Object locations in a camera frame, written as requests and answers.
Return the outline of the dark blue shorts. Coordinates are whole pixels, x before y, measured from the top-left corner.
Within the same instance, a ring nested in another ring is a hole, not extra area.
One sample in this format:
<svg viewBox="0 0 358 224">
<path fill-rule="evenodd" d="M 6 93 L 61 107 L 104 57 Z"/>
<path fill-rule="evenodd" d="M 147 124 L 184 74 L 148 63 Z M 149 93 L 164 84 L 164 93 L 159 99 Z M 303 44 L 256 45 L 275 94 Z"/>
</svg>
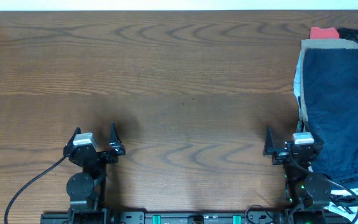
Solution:
<svg viewBox="0 0 358 224">
<path fill-rule="evenodd" d="M 308 126 L 323 141 L 312 170 L 358 188 L 358 49 L 308 49 L 303 94 Z"/>
</svg>

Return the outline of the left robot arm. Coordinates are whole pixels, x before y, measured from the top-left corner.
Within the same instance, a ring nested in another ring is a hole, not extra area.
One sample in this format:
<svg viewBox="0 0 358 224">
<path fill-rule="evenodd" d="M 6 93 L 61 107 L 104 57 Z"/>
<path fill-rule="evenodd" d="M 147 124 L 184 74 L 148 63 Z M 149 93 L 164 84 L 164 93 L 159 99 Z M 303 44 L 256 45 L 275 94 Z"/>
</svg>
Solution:
<svg viewBox="0 0 358 224">
<path fill-rule="evenodd" d="M 119 215 L 105 206 L 105 190 L 108 164 L 118 162 L 118 157 L 126 154 L 125 147 L 111 123 L 108 151 L 97 151 L 93 133 L 82 133 L 76 128 L 63 148 L 63 155 L 82 168 L 67 182 L 66 190 L 70 197 L 68 210 L 69 223 L 119 223 Z"/>
</svg>

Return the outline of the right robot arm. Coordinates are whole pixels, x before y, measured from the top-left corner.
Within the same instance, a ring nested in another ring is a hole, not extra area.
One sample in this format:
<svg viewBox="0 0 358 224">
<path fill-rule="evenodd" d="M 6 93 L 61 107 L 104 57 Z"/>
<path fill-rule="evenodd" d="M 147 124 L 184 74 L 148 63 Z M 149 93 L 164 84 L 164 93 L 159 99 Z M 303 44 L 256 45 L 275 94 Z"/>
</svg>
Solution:
<svg viewBox="0 0 358 224">
<path fill-rule="evenodd" d="M 285 199 L 290 202 L 288 208 L 273 216 L 274 223 L 326 223 L 323 210 L 329 205 L 333 185 L 309 170 L 322 147 L 321 138 L 309 129 L 276 147 L 272 129 L 267 128 L 263 155 L 270 156 L 273 165 L 283 167 Z"/>
</svg>

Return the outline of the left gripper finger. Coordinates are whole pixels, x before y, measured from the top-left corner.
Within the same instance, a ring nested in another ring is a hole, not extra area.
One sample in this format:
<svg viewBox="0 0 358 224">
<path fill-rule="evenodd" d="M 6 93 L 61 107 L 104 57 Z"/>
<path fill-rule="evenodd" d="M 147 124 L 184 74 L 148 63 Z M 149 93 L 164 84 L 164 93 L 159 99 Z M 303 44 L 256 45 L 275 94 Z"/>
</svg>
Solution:
<svg viewBox="0 0 358 224">
<path fill-rule="evenodd" d="M 77 134 L 81 134 L 81 129 L 79 127 L 77 127 L 72 135 L 72 137 L 70 138 L 70 140 L 68 141 L 68 145 L 72 146 L 73 145 L 73 141 L 76 137 Z"/>
<path fill-rule="evenodd" d="M 114 122 L 111 123 L 109 145 L 111 146 L 116 155 L 124 156 L 126 154 L 126 149 L 117 134 Z"/>
</svg>

